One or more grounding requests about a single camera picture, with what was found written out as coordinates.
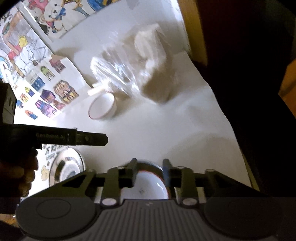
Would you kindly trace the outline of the white bowl red rim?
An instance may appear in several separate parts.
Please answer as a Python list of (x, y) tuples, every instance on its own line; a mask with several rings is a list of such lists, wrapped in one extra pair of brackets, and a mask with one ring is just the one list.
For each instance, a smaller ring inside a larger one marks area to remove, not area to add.
[(121, 190), (121, 202), (125, 199), (170, 199), (170, 191), (166, 188), (162, 168), (149, 161), (138, 160), (138, 173), (132, 188)]
[(102, 92), (90, 104), (88, 115), (92, 120), (105, 120), (113, 117), (116, 110), (117, 105), (114, 94)]

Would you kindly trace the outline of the large steel plate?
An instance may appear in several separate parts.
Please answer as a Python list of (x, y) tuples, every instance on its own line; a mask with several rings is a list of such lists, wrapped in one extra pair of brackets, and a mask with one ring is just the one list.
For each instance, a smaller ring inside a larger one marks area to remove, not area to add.
[(49, 171), (49, 186), (63, 182), (85, 170), (85, 162), (80, 152), (67, 147), (58, 152), (52, 162)]

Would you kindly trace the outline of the houses drawing paper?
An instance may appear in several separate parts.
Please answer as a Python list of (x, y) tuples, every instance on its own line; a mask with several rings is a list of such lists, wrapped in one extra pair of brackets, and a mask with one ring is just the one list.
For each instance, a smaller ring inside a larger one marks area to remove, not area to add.
[(43, 59), (14, 90), (15, 123), (46, 126), (87, 97), (90, 86), (66, 57)]

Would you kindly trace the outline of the clear plastic bag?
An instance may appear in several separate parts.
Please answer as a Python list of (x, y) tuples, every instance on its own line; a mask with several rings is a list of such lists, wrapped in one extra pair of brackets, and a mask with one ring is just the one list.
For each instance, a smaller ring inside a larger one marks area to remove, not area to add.
[(90, 69), (105, 90), (140, 97), (138, 78), (144, 71), (145, 63), (146, 59), (133, 45), (119, 44), (93, 57)]

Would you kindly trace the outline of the coloured cartoon poster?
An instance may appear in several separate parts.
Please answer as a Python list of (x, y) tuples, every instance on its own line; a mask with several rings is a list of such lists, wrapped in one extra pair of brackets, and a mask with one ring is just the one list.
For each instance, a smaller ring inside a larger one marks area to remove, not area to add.
[(1, 80), (16, 90), (25, 81), (35, 91), (46, 84), (41, 67), (53, 53), (17, 8), (1, 17)]

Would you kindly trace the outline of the white lumpy wrapped block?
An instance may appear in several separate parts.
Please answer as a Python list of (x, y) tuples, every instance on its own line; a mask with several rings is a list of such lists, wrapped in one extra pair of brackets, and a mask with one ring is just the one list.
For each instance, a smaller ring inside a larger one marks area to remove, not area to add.
[(138, 54), (135, 75), (139, 93), (155, 102), (165, 103), (177, 85), (173, 53), (159, 24), (141, 28), (134, 37)]

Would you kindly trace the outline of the bear cartoon poster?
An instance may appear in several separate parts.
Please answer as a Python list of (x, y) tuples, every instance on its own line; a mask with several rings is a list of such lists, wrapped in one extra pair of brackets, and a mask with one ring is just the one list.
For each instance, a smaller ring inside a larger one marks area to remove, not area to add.
[(25, 9), (51, 41), (61, 38), (80, 22), (115, 1), (108, 0), (28, 0)]

